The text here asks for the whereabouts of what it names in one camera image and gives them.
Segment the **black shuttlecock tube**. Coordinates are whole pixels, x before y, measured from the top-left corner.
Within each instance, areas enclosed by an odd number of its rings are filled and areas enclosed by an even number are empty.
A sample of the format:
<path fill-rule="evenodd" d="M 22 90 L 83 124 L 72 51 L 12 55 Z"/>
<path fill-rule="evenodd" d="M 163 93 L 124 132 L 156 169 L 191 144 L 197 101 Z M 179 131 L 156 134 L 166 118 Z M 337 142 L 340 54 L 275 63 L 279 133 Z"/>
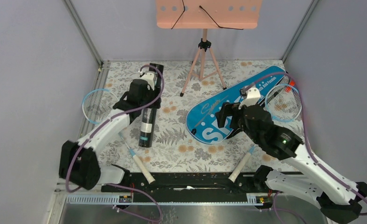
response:
<path fill-rule="evenodd" d="M 151 66 L 156 67 L 158 70 L 163 72 L 164 66 L 157 63 L 150 63 Z M 161 90 L 161 78 L 158 75 L 158 72 L 153 69 L 149 68 L 149 71 L 155 72 L 155 88 L 156 88 L 156 96 L 158 95 L 159 91 Z M 140 136 L 139 136 L 139 143 L 138 146 L 140 147 L 151 147 L 152 140 L 153 140 L 153 133 L 155 128 L 155 121 L 157 115 L 157 109 L 160 108 L 161 98 L 158 99 L 156 105 L 158 107 L 148 107 L 142 110 L 142 123 L 140 127 Z"/>

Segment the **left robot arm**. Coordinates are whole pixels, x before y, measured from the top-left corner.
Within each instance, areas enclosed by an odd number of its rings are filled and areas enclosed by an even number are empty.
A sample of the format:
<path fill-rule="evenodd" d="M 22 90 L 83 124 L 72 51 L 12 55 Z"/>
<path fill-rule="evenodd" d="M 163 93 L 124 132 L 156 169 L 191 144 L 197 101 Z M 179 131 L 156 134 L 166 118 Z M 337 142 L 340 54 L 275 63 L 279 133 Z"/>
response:
<path fill-rule="evenodd" d="M 130 88 L 100 124 L 76 141 L 67 140 L 61 149 L 58 174 L 69 193 L 113 185 L 120 192 L 130 187 L 126 171 L 117 165 L 100 165 L 98 156 L 121 131 L 131 125 L 145 108 L 159 108 L 164 80 L 134 79 Z"/>

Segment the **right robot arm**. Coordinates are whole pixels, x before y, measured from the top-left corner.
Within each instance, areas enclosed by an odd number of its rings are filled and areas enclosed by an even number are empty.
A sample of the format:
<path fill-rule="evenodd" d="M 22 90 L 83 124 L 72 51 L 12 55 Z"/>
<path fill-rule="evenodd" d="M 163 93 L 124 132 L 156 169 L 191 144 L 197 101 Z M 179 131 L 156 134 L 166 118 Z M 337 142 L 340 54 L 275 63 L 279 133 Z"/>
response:
<path fill-rule="evenodd" d="M 244 132 L 266 154 L 287 163 L 304 174 L 308 181 L 284 175 L 262 165 L 253 177 L 259 192 L 281 191 L 318 208 L 330 220 L 347 224 L 362 216 L 360 201 L 366 201 L 367 184 L 354 182 L 324 165 L 302 139 L 288 128 L 276 125 L 271 114 L 259 105 L 242 106 L 224 103 L 215 114 L 219 127 L 231 117 L 235 133 Z"/>

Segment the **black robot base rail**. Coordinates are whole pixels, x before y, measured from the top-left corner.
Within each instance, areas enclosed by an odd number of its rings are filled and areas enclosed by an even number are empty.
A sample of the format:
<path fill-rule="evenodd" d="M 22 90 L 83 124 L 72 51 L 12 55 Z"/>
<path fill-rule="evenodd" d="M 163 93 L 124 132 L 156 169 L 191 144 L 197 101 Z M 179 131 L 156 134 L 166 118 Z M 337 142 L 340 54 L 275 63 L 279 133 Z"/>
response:
<path fill-rule="evenodd" d="M 153 173 L 149 183 L 141 173 L 125 175 L 119 187 L 105 185 L 103 193 L 127 193 L 134 203 L 253 204 L 251 196 L 270 198 L 273 190 L 261 188 L 254 173 L 240 173 L 232 182 L 230 173 Z"/>

